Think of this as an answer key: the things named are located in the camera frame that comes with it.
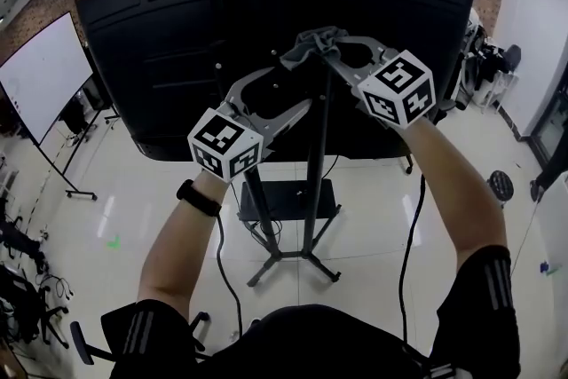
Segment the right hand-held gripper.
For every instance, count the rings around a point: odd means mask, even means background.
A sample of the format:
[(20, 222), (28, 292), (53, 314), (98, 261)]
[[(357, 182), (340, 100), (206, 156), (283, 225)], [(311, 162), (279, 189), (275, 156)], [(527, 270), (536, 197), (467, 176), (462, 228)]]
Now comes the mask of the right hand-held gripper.
[[(371, 116), (405, 130), (437, 104), (432, 71), (410, 51), (394, 57), (393, 48), (368, 36), (341, 37), (336, 47), (340, 56), (332, 53), (321, 58), (352, 88), (357, 87)], [(355, 68), (383, 63), (359, 83)]]

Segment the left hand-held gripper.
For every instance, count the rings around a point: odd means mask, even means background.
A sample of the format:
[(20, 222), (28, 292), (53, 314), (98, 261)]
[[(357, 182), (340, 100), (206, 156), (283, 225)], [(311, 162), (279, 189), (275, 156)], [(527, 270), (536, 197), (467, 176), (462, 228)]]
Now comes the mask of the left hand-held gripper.
[(244, 89), (273, 70), (274, 67), (262, 68), (236, 81), (225, 97), (226, 103), (207, 109), (188, 135), (194, 160), (226, 183), (265, 161), (272, 154), (271, 138), (290, 130), (312, 106), (312, 101), (305, 99), (271, 119), (228, 112), (230, 106), (234, 112), (244, 112)]

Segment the grey cloth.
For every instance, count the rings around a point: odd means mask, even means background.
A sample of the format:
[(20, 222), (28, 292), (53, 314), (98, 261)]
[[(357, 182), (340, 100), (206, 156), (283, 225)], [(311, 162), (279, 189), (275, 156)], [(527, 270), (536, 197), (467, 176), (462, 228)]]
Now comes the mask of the grey cloth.
[(296, 36), (292, 49), (280, 56), (280, 63), (288, 71), (292, 71), (311, 55), (323, 58), (340, 56), (337, 44), (348, 36), (349, 33), (345, 29), (335, 26), (304, 31)]

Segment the black TV stand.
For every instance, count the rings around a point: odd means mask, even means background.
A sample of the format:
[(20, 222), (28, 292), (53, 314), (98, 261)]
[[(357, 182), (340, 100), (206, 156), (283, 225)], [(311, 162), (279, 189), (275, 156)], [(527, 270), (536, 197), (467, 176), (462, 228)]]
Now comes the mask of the black TV stand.
[(290, 201), (293, 200), (296, 204), (304, 201), (304, 207), (295, 212), (298, 216), (304, 216), (303, 246), (298, 251), (282, 251), (280, 249), (277, 233), (273, 227), (275, 219), (271, 215), (257, 166), (246, 170), (244, 172), (246, 188), (243, 193), (249, 196), (254, 205), (257, 225), (261, 231), (257, 232), (255, 227), (248, 221), (245, 221), (243, 225), (251, 232), (253, 238), (270, 253), (269, 258), (264, 262), (261, 269), (248, 281), (247, 285), (251, 288), (274, 265), (285, 258), (305, 259), (333, 282), (338, 281), (340, 277), (338, 272), (332, 272), (313, 254), (313, 250), (321, 236), (329, 228), (341, 207), (339, 205), (334, 206), (331, 211), (331, 217), (318, 232), (315, 231), (321, 188), (325, 179), (323, 164), (327, 141), (327, 119), (332, 88), (332, 72), (329, 68), (324, 69), (321, 61), (317, 62), (314, 58), (310, 58), (309, 61), (316, 65), (318, 69), (316, 75), (319, 79), (315, 83), (314, 93), (310, 99), (312, 106), (308, 112), (315, 133), (310, 142), (306, 180), (278, 182), (275, 193), (279, 197), (287, 197)]

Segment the person's left forearm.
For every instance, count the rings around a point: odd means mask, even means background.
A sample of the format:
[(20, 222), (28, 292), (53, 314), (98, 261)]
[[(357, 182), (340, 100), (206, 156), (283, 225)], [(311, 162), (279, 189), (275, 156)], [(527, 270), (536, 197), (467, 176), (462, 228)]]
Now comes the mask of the person's left forearm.
[(180, 200), (157, 235), (142, 267), (138, 300), (161, 301), (185, 319), (217, 222)]

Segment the person's right forearm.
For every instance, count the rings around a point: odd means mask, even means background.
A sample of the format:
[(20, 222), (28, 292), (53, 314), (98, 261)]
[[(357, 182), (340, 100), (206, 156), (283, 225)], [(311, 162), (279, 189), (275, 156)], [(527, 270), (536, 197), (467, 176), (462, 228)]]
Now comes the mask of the person's right forearm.
[(425, 118), (398, 132), (425, 177), (454, 245), (457, 265), (478, 250), (507, 245), (505, 219), (488, 184)]

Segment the whiteboard on rolling stand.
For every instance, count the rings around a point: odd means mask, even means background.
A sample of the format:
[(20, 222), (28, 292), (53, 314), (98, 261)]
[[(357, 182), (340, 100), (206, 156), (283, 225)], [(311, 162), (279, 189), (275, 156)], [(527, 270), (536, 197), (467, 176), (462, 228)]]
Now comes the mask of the whiteboard on rolling stand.
[(69, 12), (35, 34), (0, 66), (0, 90), (42, 157), (47, 156), (43, 140), (92, 75)]

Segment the black wristband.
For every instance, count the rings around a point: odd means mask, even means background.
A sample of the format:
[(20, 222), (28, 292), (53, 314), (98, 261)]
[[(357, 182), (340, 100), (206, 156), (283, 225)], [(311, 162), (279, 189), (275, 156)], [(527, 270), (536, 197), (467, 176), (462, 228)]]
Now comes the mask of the black wristband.
[(179, 201), (186, 201), (208, 217), (217, 217), (221, 211), (221, 205), (196, 190), (191, 179), (178, 188), (176, 196)]

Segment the large black television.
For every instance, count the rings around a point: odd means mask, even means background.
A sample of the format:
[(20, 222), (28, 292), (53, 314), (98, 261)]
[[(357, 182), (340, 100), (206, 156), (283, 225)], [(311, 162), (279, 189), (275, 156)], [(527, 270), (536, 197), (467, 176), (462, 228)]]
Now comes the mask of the large black television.
[(147, 157), (187, 162), (187, 137), (250, 73), (244, 100), (275, 116), (322, 92), (318, 59), (280, 57), (307, 30), (336, 27), (410, 51), (444, 95), (473, 0), (78, 0), (88, 46), (133, 141)]

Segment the grey office chair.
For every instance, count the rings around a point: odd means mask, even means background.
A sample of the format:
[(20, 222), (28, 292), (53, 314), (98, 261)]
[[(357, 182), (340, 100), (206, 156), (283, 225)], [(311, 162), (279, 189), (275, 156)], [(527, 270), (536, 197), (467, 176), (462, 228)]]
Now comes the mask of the grey office chair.
[(469, 53), (461, 63), (460, 85), (456, 95), (456, 108), (464, 111), (469, 105), (475, 92), (477, 77), (477, 57)]

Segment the round black stool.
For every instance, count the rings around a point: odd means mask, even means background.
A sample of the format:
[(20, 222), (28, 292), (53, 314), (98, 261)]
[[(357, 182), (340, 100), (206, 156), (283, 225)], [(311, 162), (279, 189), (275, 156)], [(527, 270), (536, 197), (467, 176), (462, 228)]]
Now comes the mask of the round black stool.
[(495, 170), (487, 179), (487, 184), (503, 209), (514, 195), (514, 186), (509, 175), (502, 170)]

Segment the person's black shirt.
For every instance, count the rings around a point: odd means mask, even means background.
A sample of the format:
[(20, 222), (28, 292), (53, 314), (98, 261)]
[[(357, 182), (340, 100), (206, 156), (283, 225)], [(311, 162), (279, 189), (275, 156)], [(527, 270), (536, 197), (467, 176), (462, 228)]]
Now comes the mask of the person's black shirt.
[(510, 253), (469, 257), (438, 308), (429, 355), (321, 304), (289, 306), (204, 361), (187, 321), (156, 300), (137, 303), (110, 379), (517, 379), (520, 342)]

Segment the white shelf rack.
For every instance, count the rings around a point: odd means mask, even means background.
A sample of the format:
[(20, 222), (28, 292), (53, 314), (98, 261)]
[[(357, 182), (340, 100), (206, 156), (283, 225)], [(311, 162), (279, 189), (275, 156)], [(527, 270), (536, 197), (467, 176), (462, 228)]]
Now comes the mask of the white shelf rack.
[(0, 152), (0, 198), (8, 200), (19, 171), (12, 166), (3, 152)]

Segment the black office chair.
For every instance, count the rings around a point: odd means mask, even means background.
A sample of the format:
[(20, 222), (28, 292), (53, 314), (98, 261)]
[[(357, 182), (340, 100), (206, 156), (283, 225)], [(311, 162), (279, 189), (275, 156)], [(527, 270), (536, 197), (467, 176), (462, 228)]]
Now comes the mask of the black office chair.
[(47, 330), (50, 330), (63, 348), (68, 350), (68, 342), (59, 336), (51, 324), (51, 318), (60, 313), (68, 314), (69, 310), (66, 306), (50, 308), (46, 300), (50, 291), (48, 286), (35, 288), (27, 279), (0, 265), (0, 299), (13, 309), (19, 339), (31, 343), (41, 336), (45, 344), (50, 344), (46, 335)]
[(18, 251), (28, 255), (38, 266), (41, 266), (44, 260), (44, 254), (40, 250), (41, 242), (33, 240), (16, 227), (15, 221), (8, 221), (6, 218), (7, 200), (0, 198), (0, 243), (3, 243), (9, 249), (17, 249)]
[[(81, 325), (79, 321), (73, 321), (70, 324), (72, 339), (75, 344), (76, 351), (83, 362), (83, 364), (92, 366), (94, 365), (94, 358), (104, 359), (110, 362), (115, 362), (115, 355), (118, 351), (118, 342), (122, 336), (128, 334), (127, 317), (131, 316), (131, 305), (127, 305), (121, 309), (112, 311), (101, 316), (101, 327), (103, 334), (106, 338), (110, 351), (104, 351), (96, 346), (90, 345), (85, 340)], [(189, 329), (193, 335), (198, 325), (203, 322), (207, 325), (210, 322), (210, 316), (207, 312), (198, 312), (192, 322), (189, 324)], [(204, 345), (195, 337), (192, 338), (193, 347), (195, 348), (195, 357), (198, 360), (205, 360), (209, 356), (205, 354)]]

